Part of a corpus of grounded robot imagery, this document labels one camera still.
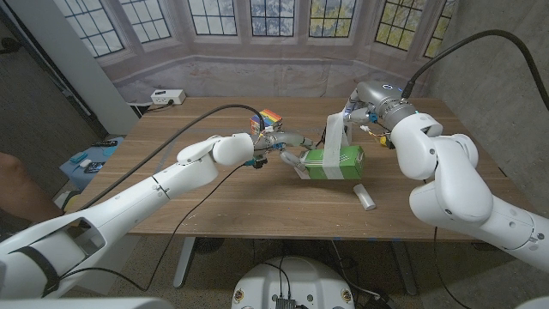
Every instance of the cardboard box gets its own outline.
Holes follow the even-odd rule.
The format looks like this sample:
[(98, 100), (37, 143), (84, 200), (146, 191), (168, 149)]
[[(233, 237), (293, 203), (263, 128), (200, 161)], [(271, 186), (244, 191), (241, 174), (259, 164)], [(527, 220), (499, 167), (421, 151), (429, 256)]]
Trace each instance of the cardboard box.
[[(262, 110), (259, 112), (263, 116), (263, 121), (265, 122), (265, 128), (272, 126), (273, 131), (278, 131), (279, 128), (282, 126), (282, 117), (275, 114), (274, 112), (271, 112), (270, 110)], [(254, 117), (250, 118), (251, 123), (251, 134), (257, 135), (261, 133), (259, 130), (259, 117), (257, 115), (254, 115)]]
[[(324, 149), (309, 150), (303, 153), (304, 162), (311, 179), (328, 179), (323, 170)], [(364, 169), (364, 150), (360, 146), (347, 146), (340, 149), (340, 170), (344, 179), (361, 179)]]

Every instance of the person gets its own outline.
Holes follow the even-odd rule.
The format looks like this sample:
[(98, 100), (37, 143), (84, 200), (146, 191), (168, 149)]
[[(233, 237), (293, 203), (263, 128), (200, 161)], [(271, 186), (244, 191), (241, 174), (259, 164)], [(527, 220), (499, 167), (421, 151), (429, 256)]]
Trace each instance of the person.
[(30, 178), (21, 160), (0, 152), (0, 209), (10, 215), (42, 222), (63, 211)]

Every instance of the black strap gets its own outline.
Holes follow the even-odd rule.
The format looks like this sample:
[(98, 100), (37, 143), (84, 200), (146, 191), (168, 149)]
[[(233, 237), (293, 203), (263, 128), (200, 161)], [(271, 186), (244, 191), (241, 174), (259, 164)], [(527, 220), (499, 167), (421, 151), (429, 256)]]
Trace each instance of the black strap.
[(59, 275), (55, 271), (55, 268), (53, 265), (51, 265), (50, 261), (48, 261), (47, 258), (45, 258), (40, 251), (32, 248), (31, 246), (24, 246), (22, 248), (19, 248), (14, 252), (20, 252), (24, 255), (28, 256), (30, 259), (32, 259), (44, 272), (45, 278), (47, 279), (47, 283), (44, 287), (44, 292), (42, 293), (42, 297), (45, 297), (49, 293), (53, 291), (57, 291), (59, 288)]

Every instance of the rubik's cube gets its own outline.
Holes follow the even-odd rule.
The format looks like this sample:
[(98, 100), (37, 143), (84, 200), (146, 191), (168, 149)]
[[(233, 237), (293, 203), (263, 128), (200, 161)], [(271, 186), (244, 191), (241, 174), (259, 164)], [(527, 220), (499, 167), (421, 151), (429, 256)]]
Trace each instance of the rubik's cube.
[[(265, 128), (271, 126), (273, 127), (273, 131), (280, 130), (282, 126), (281, 116), (275, 114), (274, 112), (271, 112), (270, 110), (262, 110), (259, 113), (263, 116)], [(257, 115), (254, 115), (254, 117), (250, 118), (250, 123), (252, 135), (258, 135), (259, 133), (261, 133), (261, 131), (259, 130), (259, 117)]]

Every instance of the table leg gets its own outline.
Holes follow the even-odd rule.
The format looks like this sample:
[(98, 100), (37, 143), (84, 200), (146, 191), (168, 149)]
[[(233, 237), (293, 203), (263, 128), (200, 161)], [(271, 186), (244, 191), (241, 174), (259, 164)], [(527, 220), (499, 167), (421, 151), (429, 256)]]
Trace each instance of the table leg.
[(393, 253), (395, 254), (396, 264), (398, 270), (401, 272), (402, 282), (404, 282), (404, 288), (409, 295), (417, 295), (418, 287), (415, 284), (415, 278), (413, 277), (412, 265), (410, 264), (410, 257), (406, 249), (406, 244), (402, 241), (391, 241)]
[(175, 288), (182, 288), (187, 276), (187, 271), (190, 267), (190, 260), (192, 258), (192, 250), (195, 246), (196, 237), (185, 237), (183, 240), (183, 248), (181, 249), (181, 255), (179, 255), (178, 268), (175, 271), (173, 277), (173, 286)]

